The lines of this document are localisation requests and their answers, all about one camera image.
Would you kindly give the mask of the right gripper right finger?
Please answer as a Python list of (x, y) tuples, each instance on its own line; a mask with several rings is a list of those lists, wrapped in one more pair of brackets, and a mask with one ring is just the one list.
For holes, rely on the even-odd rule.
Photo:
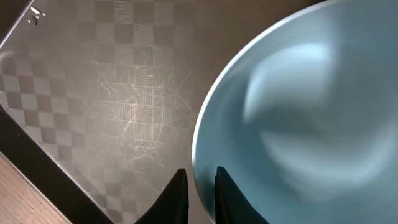
[(215, 176), (216, 224), (269, 224), (248, 202), (224, 167)]

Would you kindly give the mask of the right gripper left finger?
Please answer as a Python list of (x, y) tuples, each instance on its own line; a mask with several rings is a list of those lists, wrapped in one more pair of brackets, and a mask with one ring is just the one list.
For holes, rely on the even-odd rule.
[(187, 224), (189, 211), (188, 179), (178, 169), (158, 199), (136, 224)]

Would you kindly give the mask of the light blue bowl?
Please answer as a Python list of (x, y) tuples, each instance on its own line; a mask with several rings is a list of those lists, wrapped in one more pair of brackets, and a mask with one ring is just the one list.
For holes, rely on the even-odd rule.
[(397, 2), (323, 1), (252, 39), (203, 102), (192, 164), (212, 222), (225, 169), (269, 223), (396, 223)]

